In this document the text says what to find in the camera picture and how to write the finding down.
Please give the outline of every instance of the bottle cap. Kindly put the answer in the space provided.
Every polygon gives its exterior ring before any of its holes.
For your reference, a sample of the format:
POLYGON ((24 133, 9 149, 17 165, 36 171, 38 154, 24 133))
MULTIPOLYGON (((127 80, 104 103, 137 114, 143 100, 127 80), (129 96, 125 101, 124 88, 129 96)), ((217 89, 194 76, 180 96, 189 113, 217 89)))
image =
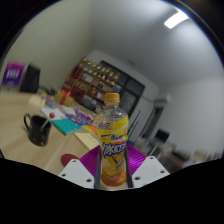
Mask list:
POLYGON ((104 95, 104 103, 119 103, 120 95, 118 93, 106 93, 104 95))

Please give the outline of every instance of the red object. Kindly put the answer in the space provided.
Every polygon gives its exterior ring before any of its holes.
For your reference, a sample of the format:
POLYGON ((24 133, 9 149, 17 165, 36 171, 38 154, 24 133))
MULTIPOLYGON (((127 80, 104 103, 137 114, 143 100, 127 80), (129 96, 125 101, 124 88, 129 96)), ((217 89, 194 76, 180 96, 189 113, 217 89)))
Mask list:
POLYGON ((72 78, 78 79, 79 76, 81 75, 81 72, 82 72, 82 69, 76 66, 76 68, 72 71, 72 74, 71 74, 72 78))
POLYGON ((64 102, 65 102, 65 100, 66 100, 66 97, 68 97, 68 96, 71 94, 71 91, 68 91, 68 92, 66 93, 64 90, 62 90, 61 92, 62 92, 62 94, 63 94, 63 97, 62 97, 62 99, 61 99, 61 101, 60 101, 60 104, 63 105, 64 102))
POLYGON ((75 87, 72 89, 72 95, 78 97, 79 99, 82 99, 84 94, 85 94, 85 91, 79 89, 78 87, 75 87))
POLYGON ((54 118, 55 114, 54 113, 50 113, 50 118, 54 118))
POLYGON ((91 93, 91 95, 96 96, 97 93, 98 93, 97 88, 95 88, 95 87, 91 87, 91 88, 90 88, 90 93, 91 93))
POLYGON ((61 163, 65 167, 71 159, 79 159, 77 156, 74 156, 72 154, 64 154, 61 157, 61 163))

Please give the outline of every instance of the mug handle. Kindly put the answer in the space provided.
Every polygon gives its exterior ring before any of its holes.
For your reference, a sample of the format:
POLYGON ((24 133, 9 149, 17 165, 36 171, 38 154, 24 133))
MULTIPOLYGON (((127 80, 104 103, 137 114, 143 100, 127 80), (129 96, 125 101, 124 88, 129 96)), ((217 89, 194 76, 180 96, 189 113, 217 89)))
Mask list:
POLYGON ((25 125, 26 125, 26 128, 27 128, 27 130, 29 131, 30 130, 30 128, 29 128, 29 126, 27 125, 27 123, 26 123, 26 117, 28 117, 30 120, 31 120, 31 116, 30 116, 30 114, 25 114, 24 115, 24 123, 25 123, 25 125))

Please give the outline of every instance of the bottle label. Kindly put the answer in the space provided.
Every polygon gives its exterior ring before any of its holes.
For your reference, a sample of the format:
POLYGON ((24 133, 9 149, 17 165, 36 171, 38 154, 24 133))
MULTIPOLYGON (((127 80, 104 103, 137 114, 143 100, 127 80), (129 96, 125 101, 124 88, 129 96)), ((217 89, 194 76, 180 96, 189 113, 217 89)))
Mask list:
POLYGON ((107 185, 125 181, 124 150, 127 142, 128 116, 116 122, 99 123, 97 132, 102 150, 102 180, 107 185))
POLYGON ((104 158, 106 158, 106 156, 113 156, 116 155, 118 153, 121 153, 124 151, 126 146, 126 143, 122 143, 122 144, 105 144, 104 142, 102 143, 102 147, 103 147, 103 156, 104 158))

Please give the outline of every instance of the book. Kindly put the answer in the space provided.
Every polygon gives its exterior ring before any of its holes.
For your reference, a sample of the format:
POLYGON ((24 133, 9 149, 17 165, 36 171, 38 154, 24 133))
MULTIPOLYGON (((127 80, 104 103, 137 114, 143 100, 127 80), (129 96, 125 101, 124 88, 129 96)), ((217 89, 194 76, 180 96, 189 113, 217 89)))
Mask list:
POLYGON ((65 114, 65 116, 79 126, 90 125, 88 122, 84 121, 84 118, 81 117, 77 118, 75 115, 72 114, 65 114))
POLYGON ((75 131, 79 130, 81 127, 72 121, 66 120, 52 120, 52 124, 63 134, 68 135, 74 133, 75 131))
POLYGON ((89 133, 75 133, 75 136, 89 150, 91 150, 99 145, 99 142, 89 133))

